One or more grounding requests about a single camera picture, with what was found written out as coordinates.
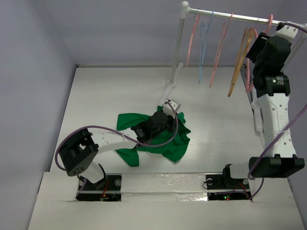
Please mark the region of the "green t shirt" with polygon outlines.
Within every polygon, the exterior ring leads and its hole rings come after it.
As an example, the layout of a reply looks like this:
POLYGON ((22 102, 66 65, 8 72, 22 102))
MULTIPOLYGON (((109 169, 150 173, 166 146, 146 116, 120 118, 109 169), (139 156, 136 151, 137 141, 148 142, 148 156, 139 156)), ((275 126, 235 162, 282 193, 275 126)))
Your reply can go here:
MULTIPOLYGON (((178 113, 178 133, 176 137, 168 144, 157 147, 140 147, 138 149, 118 149, 117 154, 127 163, 130 167, 138 167, 139 162, 139 151, 145 151, 153 154, 160 154, 167 158, 173 163, 181 160, 187 151, 190 138, 188 134, 191 132, 187 127, 185 127, 185 115, 183 112, 178 113)), ((146 121, 149 118, 148 115, 138 114, 138 113, 124 113, 119 114, 117 118, 116 130, 122 131, 132 126, 135 126, 141 122, 146 121)))

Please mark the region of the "pink plastic hanger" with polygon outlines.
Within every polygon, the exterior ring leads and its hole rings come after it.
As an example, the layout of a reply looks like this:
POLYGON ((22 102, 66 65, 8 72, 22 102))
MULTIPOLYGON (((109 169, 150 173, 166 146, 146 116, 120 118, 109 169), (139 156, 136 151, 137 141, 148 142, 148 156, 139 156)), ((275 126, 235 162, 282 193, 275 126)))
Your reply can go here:
MULTIPOLYGON (((265 34, 267 34, 270 31, 271 26, 272 26, 272 22, 273 22, 273 15, 270 14, 270 16, 268 18, 268 23, 267 23, 268 24, 267 29, 263 31, 265 34)), ((258 35, 258 32, 257 32, 255 27, 249 28, 248 31, 254 36, 255 40, 258 39, 259 35, 258 35)), ((253 89, 253 83, 250 81, 250 62, 251 61, 253 63, 255 62, 255 58, 257 56, 256 51, 257 50, 254 47, 254 45, 251 48, 250 48, 250 46, 248 46, 248 54, 246 56, 246 59, 247 59, 247 66, 246 66, 246 68, 247 68, 247 71, 246 71, 246 80, 247 80, 247 82, 246 82, 246 85, 245 85, 246 93, 251 92, 252 89, 253 89)))

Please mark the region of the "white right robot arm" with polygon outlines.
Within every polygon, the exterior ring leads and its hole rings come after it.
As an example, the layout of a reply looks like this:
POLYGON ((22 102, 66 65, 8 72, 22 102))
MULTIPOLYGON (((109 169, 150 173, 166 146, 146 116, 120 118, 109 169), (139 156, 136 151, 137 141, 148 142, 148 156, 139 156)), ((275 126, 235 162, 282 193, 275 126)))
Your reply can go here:
POLYGON ((256 90, 251 107, 262 112, 265 149, 247 162, 226 165, 221 175, 224 187, 233 187, 239 179, 287 178, 305 166, 305 160, 297 156, 293 147, 290 127, 306 108, 289 120, 290 81, 282 71, 299 30, 307 31, 297 23, 280 22, 274 35, 262 32, 255 41, 254 29, 244 32, 228 93, 232 94, 243 60, 248 58, 254 64, 252 83, 256 90))

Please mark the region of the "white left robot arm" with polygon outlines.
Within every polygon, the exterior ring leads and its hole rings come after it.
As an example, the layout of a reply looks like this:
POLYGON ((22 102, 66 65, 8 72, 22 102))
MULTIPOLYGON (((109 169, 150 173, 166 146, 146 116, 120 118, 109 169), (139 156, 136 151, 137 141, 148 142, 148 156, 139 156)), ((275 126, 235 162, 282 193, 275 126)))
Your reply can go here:
POLYGON ((117 131, 104 126, 84 126, 69 134, 58 146, 55 163, 69 177, 80 176, 93 188, 106 185, 106 173, 101 164, 94 162, 98 154, 118 149, 152 148, 152 141, 163 132, 178 132, 177 105, 166 101, 161 111, 147 120, 117 131))

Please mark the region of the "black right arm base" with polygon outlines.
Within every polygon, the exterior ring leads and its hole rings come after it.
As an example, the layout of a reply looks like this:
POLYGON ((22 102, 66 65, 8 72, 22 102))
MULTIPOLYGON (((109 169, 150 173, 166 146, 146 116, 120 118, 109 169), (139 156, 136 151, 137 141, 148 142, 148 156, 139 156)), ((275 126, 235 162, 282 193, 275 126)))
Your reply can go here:
POLYGON ((251 191, 247 179, 225 179, 222 174, 207 174, 202 183, 208 201, 249 200, 251 191))

